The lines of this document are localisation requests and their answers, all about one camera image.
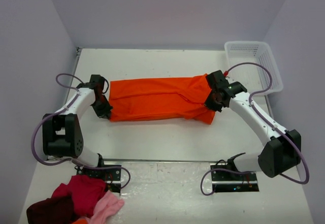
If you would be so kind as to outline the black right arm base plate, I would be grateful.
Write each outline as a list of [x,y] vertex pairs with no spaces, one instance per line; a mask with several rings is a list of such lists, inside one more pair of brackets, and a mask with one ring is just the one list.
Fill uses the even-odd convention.
[[215,169],[225,169],[226,163],[211,165],[212,190],[215,193],[241,193],[259,192],[258,181],[255,173],[246,175],[232,174],[225,171],[215,171]]

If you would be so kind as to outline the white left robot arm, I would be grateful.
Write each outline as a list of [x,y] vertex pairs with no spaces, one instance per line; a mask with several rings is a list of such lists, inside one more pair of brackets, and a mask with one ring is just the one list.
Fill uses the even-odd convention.
[[106,78],[91,75],[89,82],[80,81],[77,87],[70,87],[75,91],[73,97],[53,114],[45,114],[41,124],[43,153],[87,167],[88,175],[95,180],[104,177],[106,168],[103,157],[84,146],[80,119],[89,107],[98,118],[111,118],[113,107],[105,96],[108,88]]

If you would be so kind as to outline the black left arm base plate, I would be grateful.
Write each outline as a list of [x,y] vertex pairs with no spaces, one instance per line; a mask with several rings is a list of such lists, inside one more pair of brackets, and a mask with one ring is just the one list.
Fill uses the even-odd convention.
[[106,170],[84,169],[80,166],[75,166],[77,175],[86,175],[90,178],[96,178],[105,181],[105,191],[113,193],[121,192],[121,165],[104,165],[104,167],[113,167]]

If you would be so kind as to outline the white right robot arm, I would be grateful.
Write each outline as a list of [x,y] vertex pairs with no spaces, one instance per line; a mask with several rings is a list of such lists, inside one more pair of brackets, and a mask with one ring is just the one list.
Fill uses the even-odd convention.
[[211,91],[205,106],[221,112],[230,108],[237,113],[259,138],[259,153],[239,153],[228,159],[226,173],[237,180],[247,172],[263,172],[274,178],[301,163],[301,135],[276,123],[256,104],[240,82],[230,83],[222,71],[206,76]]

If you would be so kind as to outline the orange t shirt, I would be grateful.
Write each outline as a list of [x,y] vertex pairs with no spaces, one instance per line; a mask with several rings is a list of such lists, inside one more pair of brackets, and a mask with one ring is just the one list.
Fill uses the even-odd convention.
[[205,106],[210,94],[205,75],[142,78],[111,82],[111,122],[184,118],[213,122],[215,112]]

